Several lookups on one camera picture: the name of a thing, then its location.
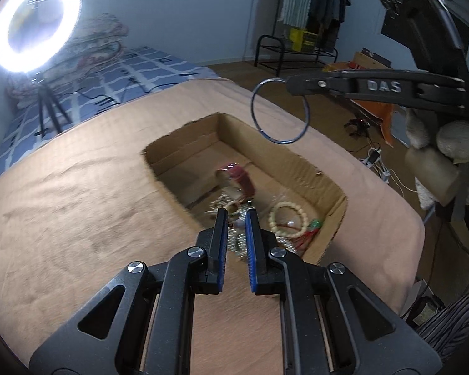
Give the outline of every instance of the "triangular cutout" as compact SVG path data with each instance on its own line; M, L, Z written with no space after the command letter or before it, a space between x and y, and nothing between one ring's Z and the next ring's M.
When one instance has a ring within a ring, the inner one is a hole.
M118 306L125 293L125 287L118 285L106 297L101 300L82 320L78 323L78 329L100 340L108 336L109 329L113 323Z
M394 326L381 315L381 313L371 304L363 294L357 289L349 289L349 297L353 302L358 318L360 319L361 328L368 341L386 336L394 332Z

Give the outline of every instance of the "silver bolt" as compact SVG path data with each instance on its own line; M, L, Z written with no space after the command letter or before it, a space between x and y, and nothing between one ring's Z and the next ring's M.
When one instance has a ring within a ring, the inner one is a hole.
M139 261L132 262L128 265L127 269L130 273L140 273L144 269L144 264Z
M192 248L188 249L188 255L191 258L201 257L203 255L203 249L200 248L200 247L192 247Z
M270 253L275 258L282 258L286 255L286 249L284 249L284 248L273 248L270 251Z
M342 275L345 272L345 266L340 262L334 262L330 265L330 272L335 275Z

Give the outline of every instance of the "ring light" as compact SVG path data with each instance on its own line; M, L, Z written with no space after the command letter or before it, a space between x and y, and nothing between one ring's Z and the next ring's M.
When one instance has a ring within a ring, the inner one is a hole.
M80 13L81 0L61 0L64 13L55 33L34 48L18 53L10 47L9 27L24 1L9 0L0 13L0 65L11 72L29 72L44 65L68 41Z

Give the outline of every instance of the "beige beaded bracelet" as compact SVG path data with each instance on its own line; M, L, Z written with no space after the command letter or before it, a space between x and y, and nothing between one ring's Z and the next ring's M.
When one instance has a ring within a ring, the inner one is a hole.
M278 225L276 223L276 212L279 209L284 208L284 207L291 208L299 215L300 222L302 223L302 227L300 228L299 232L295 234L288 234L278 229ZM296 239L296 238L302 237L305 234L306 230L308 229L308 224L309 224L308 216L304 212L304 210L302 210L302 207L300 207L298 204L292 203L291 201L281 201L276 206L274 206L271 212L269 213L268 220L269 220L269 227L271 228L271 231L275 233L276 237L285 237L289 239Z

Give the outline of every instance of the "bed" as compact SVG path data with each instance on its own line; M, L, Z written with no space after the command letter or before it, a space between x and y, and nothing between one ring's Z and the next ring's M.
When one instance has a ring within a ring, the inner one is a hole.
M187 81L75 126L0 176L0 333L24 363L127 263L161 263L194 244L199 225L164 197L143 150L214 113L253 125L250 94L225 79ZM269 101L257 106L268 133L301 130ZM399 312L423 247L419 216L318 131L289 148L348 198L321 263L343 262ZM196 300L191 374L281 371L278 301L251 294L232 253L224 292Z
M160 50L147 46L129 49L120 56L118 63L71 82L57 91L61 105L73 121L72 124L63 125L63 130L148 92L155 93L191 79L216 77L215 72L208 67L196 66ZM131 78L137 83L129 82ZM77 91L83 95L72 94ZM58 118L61 123L64 121L60 114ZM0 146L0 175L56 135L48 117L45 118L45 125L50 128L42 139L37 134L37 104L18 111Z

